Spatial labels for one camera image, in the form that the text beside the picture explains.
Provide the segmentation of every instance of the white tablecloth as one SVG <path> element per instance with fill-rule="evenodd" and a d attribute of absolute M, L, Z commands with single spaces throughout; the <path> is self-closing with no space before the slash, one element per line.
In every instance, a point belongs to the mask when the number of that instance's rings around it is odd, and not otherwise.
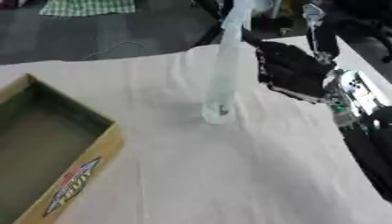
<path fill-rule="evenodd" d="M 306 47 L 305 38 L 279 41 Z M 346 44 L 341 67 L 391 87 Z M 0 87 L 32 73 L 115 119 L 125 145 L 58 223 L 390 224 L 392 207 L 355 163 L 325 105 L 256 84 L 241 48 L 236 122 L 200 107 L 216 46 L 138 59 L 0 67 Z"/>

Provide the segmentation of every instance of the printed label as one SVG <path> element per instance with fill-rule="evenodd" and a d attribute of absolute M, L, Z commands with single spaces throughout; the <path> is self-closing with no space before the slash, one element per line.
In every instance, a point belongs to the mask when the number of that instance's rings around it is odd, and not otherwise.
<path fill-rule="evenodd" d="M 62 207 L 71 198 L 81 192 L 88 182 L 93 169 L 100 161 L 100 157 L 83 164 L 80 167 L 74 167 L 70 172 L 64 175 L 63 179 L 56 187 L 56 193 L 44 213 L 44 217 L 59 207 Z"/>

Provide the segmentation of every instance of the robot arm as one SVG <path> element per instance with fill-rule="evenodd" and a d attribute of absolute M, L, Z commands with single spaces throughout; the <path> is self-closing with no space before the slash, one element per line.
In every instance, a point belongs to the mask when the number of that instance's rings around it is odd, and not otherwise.
<path fill-rule="evenodd" d="M 304 18 L 314 57 L 294 45 L 259 43 L 259 82 L 292 98 L 326 103 L 358 165 L 392 202 L 391 104 L 363 72 L 337 68 L 336 35 L 318 6 L 304 6 Z"/>

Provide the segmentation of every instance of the checkered cloth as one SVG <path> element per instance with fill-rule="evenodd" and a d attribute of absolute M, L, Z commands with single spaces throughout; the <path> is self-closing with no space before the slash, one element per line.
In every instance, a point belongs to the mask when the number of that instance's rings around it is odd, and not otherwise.
<path fill-rule="evenodd" d="M 134 11 L 134 0 L 49 0 L 39 14 L 60 17 L 85 17 Z"/>

